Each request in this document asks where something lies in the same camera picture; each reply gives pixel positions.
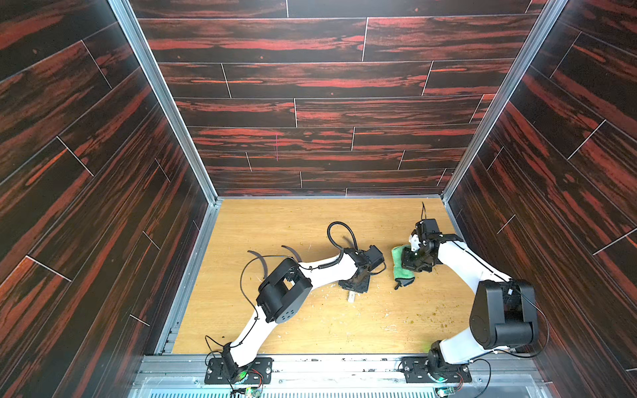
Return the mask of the green and black rag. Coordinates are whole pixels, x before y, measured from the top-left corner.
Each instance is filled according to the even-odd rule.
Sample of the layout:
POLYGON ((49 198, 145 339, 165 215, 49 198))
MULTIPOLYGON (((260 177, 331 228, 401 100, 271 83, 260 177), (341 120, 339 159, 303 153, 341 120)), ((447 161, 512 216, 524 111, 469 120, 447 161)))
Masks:
POLYGON ((415 281, 415 275, 411 270, 407 270, 402 266, 403 250, 409 249, 409 245, 397 246, 391 250, 393 261, 393 276, 396 283, 394 290, 407 287, 415 281))

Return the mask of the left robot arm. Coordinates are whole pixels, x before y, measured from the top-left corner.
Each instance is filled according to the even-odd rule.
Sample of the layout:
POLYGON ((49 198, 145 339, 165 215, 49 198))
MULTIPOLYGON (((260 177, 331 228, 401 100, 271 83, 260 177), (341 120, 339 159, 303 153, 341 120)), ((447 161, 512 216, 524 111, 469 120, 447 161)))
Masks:
POLYGON ((381 250, 347 248, 338 255, 314 262, 287 257, 258 288, 252 320, 239 337, 223 346, 221 359, 227 376, 240 381, 274 329, 291 320, 314 290, 338 283, 343 289, 364 294, 377 268, 384 265, 381 250))

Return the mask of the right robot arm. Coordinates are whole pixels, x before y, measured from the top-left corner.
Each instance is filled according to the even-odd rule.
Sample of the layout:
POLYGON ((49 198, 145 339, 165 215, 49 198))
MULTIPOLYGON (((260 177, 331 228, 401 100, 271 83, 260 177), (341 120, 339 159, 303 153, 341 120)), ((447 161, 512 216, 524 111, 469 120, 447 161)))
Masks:
POLYGON ((396 288, 411 285, 416 273, 437 265, 453 270, 474 293, 469 327, 431 344, 424 372, 431 381, 467 382, 469 363, 492 352, 533 345, 539 339, 535 292, 487 263, 456 234, 444 234, 436 220, 422 219, 409 243, 391 250, 396 288))

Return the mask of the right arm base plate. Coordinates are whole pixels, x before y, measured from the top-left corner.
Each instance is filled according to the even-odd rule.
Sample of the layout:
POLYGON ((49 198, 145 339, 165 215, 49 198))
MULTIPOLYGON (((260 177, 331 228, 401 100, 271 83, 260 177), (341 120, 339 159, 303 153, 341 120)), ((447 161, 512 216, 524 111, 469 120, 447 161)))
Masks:
POLYGON ((398 370, 406 383, 470 383, 472 376, 468 364, 448 364, 442 360, 431 361, 428 357, 404 357, 398 370))

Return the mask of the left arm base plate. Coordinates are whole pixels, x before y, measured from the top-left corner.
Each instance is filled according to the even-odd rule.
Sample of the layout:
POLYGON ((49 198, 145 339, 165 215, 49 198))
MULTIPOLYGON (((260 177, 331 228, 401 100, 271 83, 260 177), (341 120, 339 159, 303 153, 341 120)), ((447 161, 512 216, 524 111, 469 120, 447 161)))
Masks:
POLYGON ((228 366, 222 358, 208 358, 204 384, 268 385, 271 383, 273 363, 273 358, 257 357, 248 365, 237 367, 228 366))

